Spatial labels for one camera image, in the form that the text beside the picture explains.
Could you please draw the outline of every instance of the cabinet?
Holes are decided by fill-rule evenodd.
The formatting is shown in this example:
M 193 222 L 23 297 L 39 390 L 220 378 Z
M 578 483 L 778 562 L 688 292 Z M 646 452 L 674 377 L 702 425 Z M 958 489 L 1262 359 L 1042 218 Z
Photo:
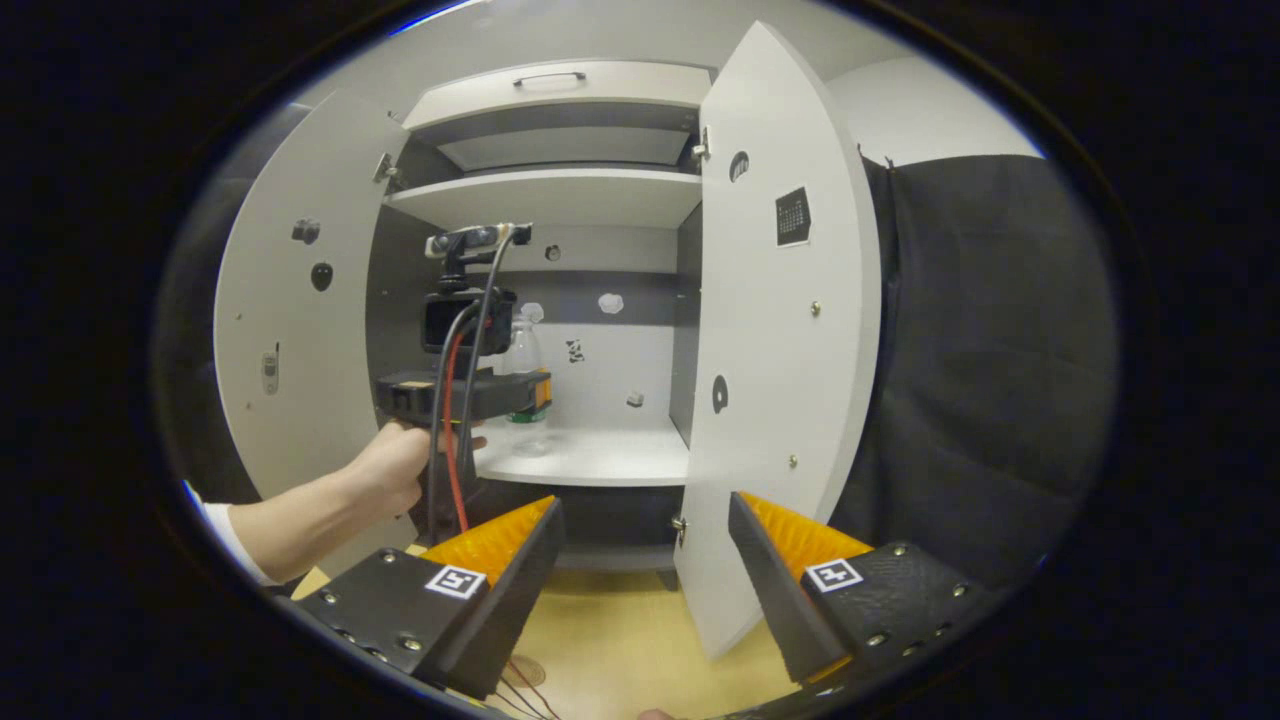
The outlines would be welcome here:
M 552 361 L 552 429 L 564 434 L 564 454 L 504 454 L 502 423 L 494 423 L 476 464 L 484 477 L 575 492 L 684 487 L 686 530 L 673 564 L 704 648 L 724 652 L 760 618 L 728 537 L 728 493 L 748 491 L 826 520 L 870 396 L 879 258 L 870 192 L 845 127 L 803 55 L 760 23 L 714 82 L 705 69 L 657 63 L 515 68 L 426 92 L 403 124 L 330 96 L 255 184 L 219 277 L 218 374 L 246 469 L 262 495 L 275 495 L 342 465 L 376 430 L 364 302 L 384 208 L 449 229 L 532 220 L 535 242 L 563 237 L 603 249 L 562 268 L 657 269 L 672 278 L 672 295 L 684 287 L 675 282 L 680 228 L 696 217 L 700 310 L 695 329 L 681 325 L 696 336 L 696 352 L 681 351 L 695 365 L 687 370 L 694 382 L 669 382 L 675 320 L 544 323 L 544 346 L 591 338 L 600 348 L 586 364 Z M 600 128 L 676 133 L 681 150 L 671 150 L 673 138 L 637 150 Z M 538 143 L 540 156 L 511 137 L 550 131 L 559 140 Z M 612 140 L 600 142 L 605 136 Z M 458 145 L 495 137 L 497 145 Z M 594 149 L 562 150 L 580 138 Z M 424 176 L 389 192 L 379 160 L 402 160 L 408 143 L 445 158 L 452 146 L 454 159 L 475 165 L 454 163 L 453 177 Z M 698 143 L 708 151 L 692 152 Z M 620 159 L 626 152 L 641 152 L 643 167 Z M 530 158 L 540 167 L 529 167 Z M 314 243 L 289 237 L 303 218 L 319 223 Z M 531 258 L 511 272 L 554 274 Z M 316 263 L 333 272 L 323 292 L 310 281 Z M 557 334 L 566 328 L 577 334 Z M 278 389 L 266 395 L 262 356 L 275 343 Z M 623 387 L 620 373 L 650 386 L 657 375 L 664 389 L 627 407 L 609 396 Z M 691 402 L 680 398 L 691 405 L 687 446 L 668 418 L 677 404 L 671 387 L 692 393 Z M 340 571 L 346 560 L 411 532 L 404 523 L 371 530 L 325 569 Z

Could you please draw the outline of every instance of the cabinet door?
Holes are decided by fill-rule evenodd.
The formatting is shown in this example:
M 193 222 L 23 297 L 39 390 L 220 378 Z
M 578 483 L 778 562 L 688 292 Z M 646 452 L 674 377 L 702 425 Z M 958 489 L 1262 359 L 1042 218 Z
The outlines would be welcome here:
M 846 122 L 776 31 L 748 31 L 701 123 L 701 322 L 676 568 L 716 657 L 762 618 L 728 536 L 730 492 L 831 516 L 870 397 L 881 274 Z
M 236 218 L 218 277 L 214 356 L 236 448 L 264 498 L 342 468 L 378 430 L 365 279 L 387 181 L 374 176 L 407 140 L 384 110 L 330 95 L 275 151 Z M 293 240 L 298 220 L 319 225 L 312 242 Z M 320 264 L 330 272 L 317 284 Z M 407 518 L 385 523 L 321 568 L 333 575 L 415 537 Z

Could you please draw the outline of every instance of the white cabinet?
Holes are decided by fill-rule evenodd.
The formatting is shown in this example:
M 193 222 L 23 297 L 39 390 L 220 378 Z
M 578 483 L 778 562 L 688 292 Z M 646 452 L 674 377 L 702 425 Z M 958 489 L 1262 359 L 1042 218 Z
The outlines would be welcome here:
M 215 343 L 223 404 L 262 495 L 340 466 L 374 433 L 364 352 L 365 274 L 384 202 L 447 229 L 529 220 L 550 223 L 553 232 L 576 228 L 563 234 L 566 247 L 570 241 L 590 243 L 611 227 L 626 228 L 628 252 L 652 247 L 662 255 L 652 265 L 635 265 L 646 268 L 669 266 L 673 228 L 700 202 L 701 318 L 690 447 L 663 416 L 666 392 L 654 393 L 626 421 L 611 423 L 604 407 L 591 415 L 605 402 L 594 400 L 594 388 L 609 378 L 603 365 L 579 364 L 559 372 L 553 366 L 557 387 L 584 383 L 558 410 L 577 407 L 577 415 L 590 416 L 577 427 L 552 428 L 573 433 L 562 456 L 512 457 L 502 451 L 499 427 L 476 461 L 481 475 L 530 483 L 684 483 L 687 530 L 675 551 L 676 568 L 707 652 L 732 647 L 760 614 L 728 536 L 728 493 L 742 489 L 817 520 L 829 516 L 858 447 L 874 375 L 879 256 L 854 141 L 801 55 L 756 23 L 714 85 L 709 78 L 705 69 L 660 63 L 516 68 L 431 90 L 403 127 L 340 95 L 320 104 L 253 187 L 219 278 Z M 375 179 L 379 158 L 397 158 L 411 131 L 415 138 L 440 131 L 435 140 L 460 142 L 529 129 L 503 124 L 513 109 L 607 109 L 614 102 L 657 106 L 652 117 L 675 123 L 667 129 L 682 132 L 686 141 L 700 140 L 703 129 L 709 154 L 700 172 L 540 168 L 390 195 L 387 181 Z M 681 127 L 686 111 L 700 128 Z M 539 117 L 544 120 L 545 114 Z M 293 223 L 303 218 L 320 223 L 323 245 L 289 240 Z M 576 268 L 608 269 L 604 255 L 589 260 Z M 324 292 L 310 282 L 317 261 L 333 266 Z M 558 331 L 567 333 L 567 327 Z M 620 333 L 600 340 L 608 352 L 595 357 L 644 364 L 645 352 L 664 352 L 669 364 L 669 327 L 657 340 L 644 334 L 653 327 L 595 328 Z M 579 338 L 554 341 L 563 350 Z M 262 355 L 276 342 L 279 389 L 265 395 Z M 727 404 L 718 384 L 727 388 Z M 617 404 L 614 413 L 623 413 L 623 400 L 625 393 L 608 398 Z M 340 571 L 401 529 L 361 538 L 326 570 Z

